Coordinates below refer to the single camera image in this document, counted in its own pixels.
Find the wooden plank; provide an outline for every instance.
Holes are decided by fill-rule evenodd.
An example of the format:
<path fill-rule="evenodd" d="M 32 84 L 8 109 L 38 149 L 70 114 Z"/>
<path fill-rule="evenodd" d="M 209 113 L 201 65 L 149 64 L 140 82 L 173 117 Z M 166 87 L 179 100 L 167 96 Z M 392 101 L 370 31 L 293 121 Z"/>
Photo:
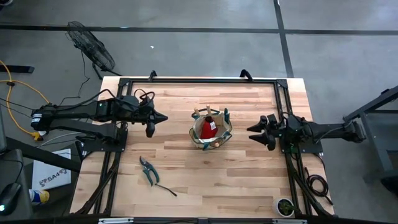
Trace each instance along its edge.
<path fill-rule="evenodd" d="M 104 77 L 101 89 L 107 88 L 116 94 L 118 82 L 119 77 Z M 303 80 L 295 78 L 287 82 L 294 113 L 311 120 Z M 248 136 L 253 133 L 246 131 L 258 122 L 260 115 L 277 112 L 272 85 L 135 83 L 133 88 L 154 91 L 155 109 L 166 114 L 169 120 L 156 125 L 153 138 L 146 137 L 145 126 L 129 125 L 112 216 L 277 217 L 272 211 L 272 201 L 290 198 L 285 158 L 279 145 L 274 151 L 268 151 L 262 144 L 250 140 Z M 103 93 L 99 99 L 109 97 Z M 214 151 L 196 148 L 188 134 L 193 109 L 206 108 L 207 104 L 213 109 L 229 109 L 234 128 L 231 140 Z M 159 184 L 172 189 L 178 197 L 150 186 L 142 172 L 140 156 L 155 166 L 160 175 Z M 83 161 L 71 212 L 77 211 L 97 187 L 103 157 L 102 152 L 95 152 Z M 304 154 L 303 163 L 311 174 L 325 176 L 319 158 Z M 107 195 L 104 195 L 102 208 L 106 203 Z M 301 190 L 298 195 L 303 211 Z M 333 212 L 324 198 L 319 201 Z"/>

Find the yellow cable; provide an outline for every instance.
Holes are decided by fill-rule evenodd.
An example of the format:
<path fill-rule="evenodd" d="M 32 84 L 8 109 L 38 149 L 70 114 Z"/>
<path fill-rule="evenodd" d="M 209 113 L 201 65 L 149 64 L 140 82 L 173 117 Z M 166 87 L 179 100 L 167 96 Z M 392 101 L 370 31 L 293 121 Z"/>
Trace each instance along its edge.
<path fill-rule="evenodd" d="M 30 89 L 32 89 L 32 90 L 34 90 L 36 93 L 38 93 L 47 103 L 50 103 L 50 102 L 46 99 L 46 97 L 44 97 L 44 95 L 43 95 L 39 90 L 36 90 L 35 88 L 31 87 L 29 84 L 24 83 L 24 82 L 22 82 L 22 81 L 12 80 L 11 73 L 10 73 L 10 71 L 8 70 L 7 65 L 5 65 L 1 60 L 0 60 L 0 63 L 4 66 L 4 68 L 6 68 L 7 73 L 8 73 L 8 77 L 9 77 L 9 80 L 0 80 L 0 82 L 16 82 L 16 83 L 20 83 L 20 84 L 23 84 L 23 85 L 25 85 L 25 86 L 28 86 Z M 11 95 L 11 90 L 12 90 L 12 86 L 9 86 L 9 88 L 8 88 L 8 94 L 7 94 L 7 102 L 6 102 L 6 103 L 7 103 L 7 107 L 8 107 L 8 113 L 10 114 L 11 119 L 14 121 L 15 125 L 16 125 L 20 130 L 22 130 L 23 132 L 25 132 L 25 133 L 27 133 L 27 134 L 30 134 L 31 136 L 35 137 L 35 140 L 38 140 L 38 138 L 40 137 L 40 135 L 39 135 L 37 132 L 32 133 L 32 132 L 30 132 L 30 131 L 25 130 L 23 127 L 21 127 L 21 126 L 18 124 L 18 122 L 15 120 L 14 116 L 12 115 L 12 112 L 11 112 L 11 110 L 10 110 L 10 105 L 9 105 L 9 103 L 8 103 L 9 98 L 10 98 L 10 95 Z"/>

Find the electric fan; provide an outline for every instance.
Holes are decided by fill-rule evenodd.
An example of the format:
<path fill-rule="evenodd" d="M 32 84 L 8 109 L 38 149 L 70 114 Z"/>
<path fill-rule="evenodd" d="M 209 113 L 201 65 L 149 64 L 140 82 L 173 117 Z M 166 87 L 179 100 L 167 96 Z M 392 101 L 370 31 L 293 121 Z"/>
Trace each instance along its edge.
<path fill-rule="evenodd" d="M 68 22 L 68 35 L 73 41 L 74 46 L 81 50 L 93 62 L 93 68 L 100 80 L 102 80 L 103 77 L 98 72 L 96 66 L 98 66 L 101 71 L 122 76 L 112 71 L 115 66 L 112 56 L 105 49 L 104 44 L 88 31 L 83 24 L 77 21 Z"/>

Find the red bottle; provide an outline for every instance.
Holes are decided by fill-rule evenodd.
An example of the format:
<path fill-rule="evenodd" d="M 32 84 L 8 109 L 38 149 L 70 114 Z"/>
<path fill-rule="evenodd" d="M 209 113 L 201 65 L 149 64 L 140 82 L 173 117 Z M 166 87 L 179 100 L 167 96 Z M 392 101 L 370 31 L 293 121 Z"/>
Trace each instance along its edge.
<path fill-rule="evenodd" d="M 217 134 L 217 126 L 216 123 L 213 121 L 213 118 L 211 116 L 207 116 L 205 118 L 205 121 L 203 122 L 203 127 L 201 130 L 201 139 L 209 139 L 213 138 Z"/>

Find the concrete floor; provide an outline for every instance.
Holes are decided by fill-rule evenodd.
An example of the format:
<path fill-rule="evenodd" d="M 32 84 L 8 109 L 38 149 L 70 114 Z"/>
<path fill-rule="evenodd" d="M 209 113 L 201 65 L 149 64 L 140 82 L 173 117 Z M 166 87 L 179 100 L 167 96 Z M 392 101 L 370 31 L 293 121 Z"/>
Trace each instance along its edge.
<path fill-rule="evenodd" d="M 280 7 L 286 29 L 398 30 L 394 0 L 280 0 Z M 0 11 L 2 24 L 64 26 L 68 21 L 86 26 L 278 28 L 272 0 L 15 0 Z M 254 77 L 286 77 L 279 34 L 95 32 L 95 36 L 114 57 L 115 71 L 124 75 L 156 70 L 162 76 L 235 77 L 245 68 Z M 340 122 L 343 115 L 398 84 L 396 35 L 287 35 L 287 43 L 294 76 L 304 78 L 318 123 Z M 0 59 L 7 64 L 36 68 L 32 75 L 14 78 L 38 88 L 52 102 L 76 95 L 85 79 L 80 51 L 65 32 L 2 30 L 0 49 Z M 101 85 L 87 58 L 86 74 L 92 79 L 82 98 L 97 93 Z M 5 95 L 6 86 L 0 97 Z M 44 104 L 19 85 L 11 100 L 30 107 Z M 15 116 L 29 127 L 28 118 Z M 4 122 L 8 136 L 36 144 L 7 115 Z M 377 169 L 368 142 L 322 144 L 336 214 L 396 222 L 398 198 L 381 184 L 366 185 L 362 180 Z"/>

